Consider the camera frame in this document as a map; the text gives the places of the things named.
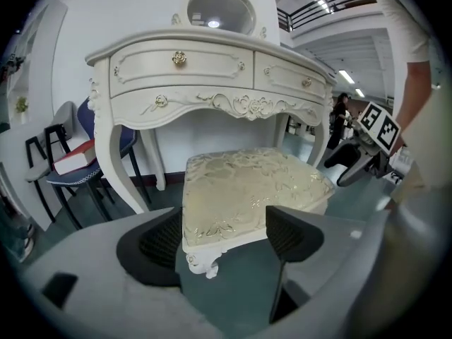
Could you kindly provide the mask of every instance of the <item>chair leg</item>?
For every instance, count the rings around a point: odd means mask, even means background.
[[[71,187],[64,187],[71,195],[72,197],[77,196],[77,194],[73,191]]]
[[[47,212],[50,220],[53,223],[55,223],[55,217],[52,215],[52,212],[51,212],[51,210],[49,208],[49,205],[47,205],[47,202],[46,202],[46,200],[44,198],[44,195],[42,194],[40,184],[37,181],[34,181],[33,183],[35,184],[37,195],[40,197],[40,200],[41,200],[42,205],[44,206],[45,212]]]
[[[138,178],[138,181],[140,182],[141,191],[143,191],[143,195],[144,195],[145,199],[149,203],[151,203],[149,194],[146,191],[143,178],[142,178],[140,170],[138,168],[138,163],[136,162],[135,152],[133,151],[133,148],[130,149],[129,156],[130,156],[130,161],[132,162],[133,170],[135,171],[135,175]]]
[[[76,216],[73,214],[71,208],[69,207],[68,201],[66,201],[66,197],[64,197],[63,189],[58,186],[53,186],[53,188],[56,193],[56,197],[58,197],[61,205],[68,214],[69,220],[71,220],[72,224],[76,227],[77,230],[82,229],[82,225],[80,225],[79,221],[77,221]]]
[[[105,183],[102,181],[102,179],[100,179],[99,182],[100,182],[100,186],[102,186],[102,188],[104,189],[104,192],[107,195],[109,201],[114,205],[114,199],[113,199],[112,195],[110,194],[110,192],[108,192],[107,186],[105,186]]]
[[[99,210],[100,214],[104,218],[105,221],[112,221],[112,218],[110,217],[107,209],[105,208],[104,204],[102,203],[102,199],[100,198],[99,192],[97,191],[95,185],[92,182],[88,182],[86,184],[88,191],[90,192],[91,198],[94,201],[94,204],[96,205],[96,208]]]

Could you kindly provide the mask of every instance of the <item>red book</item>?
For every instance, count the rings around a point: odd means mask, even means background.
[[[75,150],[54,162],[54,169],[58,174],[66,174],[91,165],[96,159],[94,139],[82,143]]]

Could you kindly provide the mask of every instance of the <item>chair backrest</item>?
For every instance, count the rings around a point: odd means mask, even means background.
[[[90,139],[94,138],[94,112],[88,108],[89,98],[86,98],[77,109],[77,118]]]
[[[89,98],[86,98],[77,109],[77,118],[90,139],[94,138],[94,112],[88,108]],[[130,141],[134,137],[133,129],[122,127],[121,141]]]
[[[65,102],[56,111],[54,118],[49,126],[55,124],[63,124],[64,130],[66,131],[66,140],[72,138],[73,135],[73,111],[75,104],[72,101]]]

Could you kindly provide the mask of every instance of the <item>upholstered stool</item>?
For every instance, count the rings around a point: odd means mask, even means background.
[[[215,259],[266,239],[266,206],[325,213],[334,185],[275,148],[197,155],[187,162],[182,248],[193,273],[214,278]]]

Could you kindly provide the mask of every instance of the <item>black railing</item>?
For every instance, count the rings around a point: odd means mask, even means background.
[[[279,8],[278,22],[281,29],[291,32],[332,13],[373,3],[376,3],[376,0],[313,0],[291,14]]]

